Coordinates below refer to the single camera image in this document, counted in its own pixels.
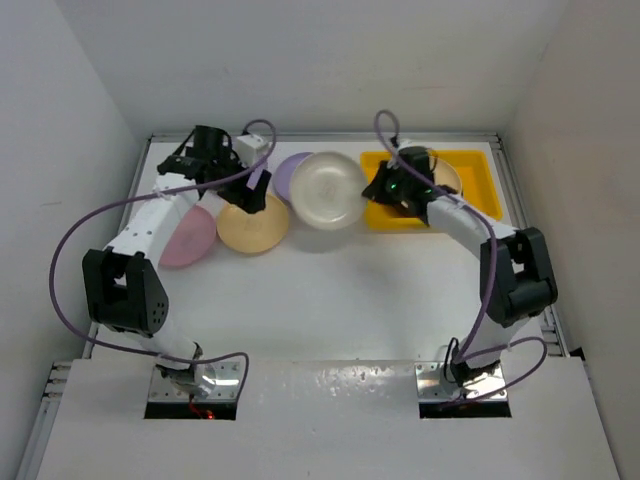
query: white wall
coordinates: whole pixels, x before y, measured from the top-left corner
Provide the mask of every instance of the white wall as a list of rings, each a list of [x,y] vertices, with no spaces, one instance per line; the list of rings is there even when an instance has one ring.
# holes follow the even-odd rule
[[[65,230],[127,193],[139,145],[53,0],[0,7],[0,479],[12,479],[53,360],[77,341],[58,322],[48,262]],[[80,261],[118,214],[80,232],[60,267],[70,318],[88,325]]]
[[[136,130],[502,129],[566,0],[57,0]]]
[[[624,478],[640,478],[640,2],[573,1],[507,136]]]

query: white table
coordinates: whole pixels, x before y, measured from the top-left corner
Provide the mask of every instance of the white table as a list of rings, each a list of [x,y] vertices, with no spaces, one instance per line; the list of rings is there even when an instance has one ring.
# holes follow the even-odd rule
[[[356,161],[379,149],[362,138],[287,138],[269,166],[303,150],[335,149]],[[505,202],[514,191],[499,182],[495,144],[427,144],[484,151],[504,220],[509,208],[522,220]],[[174,147],[151,143],[135,191],[149,190],[155,166]],[[220,208],[213,198],[205,204]],[[548,359],[512,388],[512,418],[418,418],[413,361],[441,359],[479,306],[478,264],[462,247],[441,234],[360,226],[332,236],[292,224],[263,256],[219,244],[189,269],[160,271],[172,311],[207,355],[251,355],[238,419],[143,420],[152,359],[96,347],[90,360],[73,364],[40,480],[618,478],[578,359]],[[525,334],[540,335],[539,324],[529,322]],[[122,342],[106,329],[98,338]],[[538,348],[506,352],[507,379],[527,370]]]

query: pink plate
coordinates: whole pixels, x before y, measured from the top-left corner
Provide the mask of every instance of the pink plate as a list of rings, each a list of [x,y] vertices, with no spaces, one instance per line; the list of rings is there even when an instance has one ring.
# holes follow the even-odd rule
[[[188,267],[204,257],[216,240],[216,220],[198,205],[184,216],[160,257],[160,266]]]

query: white plate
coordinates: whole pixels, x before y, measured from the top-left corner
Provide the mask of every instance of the white plate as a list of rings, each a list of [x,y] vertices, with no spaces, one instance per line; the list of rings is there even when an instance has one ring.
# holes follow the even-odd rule
[[[306,224],[339,230],[358,221],[367,207],[361,193],[367,178],[350,157],[338,152],[309,155],[293,172],[291,206]]]

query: yellow plate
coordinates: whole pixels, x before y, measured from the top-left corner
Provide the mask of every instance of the yellow plate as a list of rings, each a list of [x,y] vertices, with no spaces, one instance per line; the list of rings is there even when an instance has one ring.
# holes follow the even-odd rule
[[[500,220],[502,208],[493,184],[489,164],[483,152],[476,150],[438,150],[434,156],[444,160],[462,180],[463,196],[471,205],[490,217]],[[360,165],[371,182],[378,171],[378,165],[391,157],[387,152],[364,152]],[[368,202],[364,219],[369,228],[379,231],[428,230],[417,218],[404,217],[395,208]]]
[[[218,215],[218,235],[224,244],[240,253],[256,254],[275,247],[289,230],[289,210],[267,194],[266,208],[250,215],[235,205],[226,205]]]

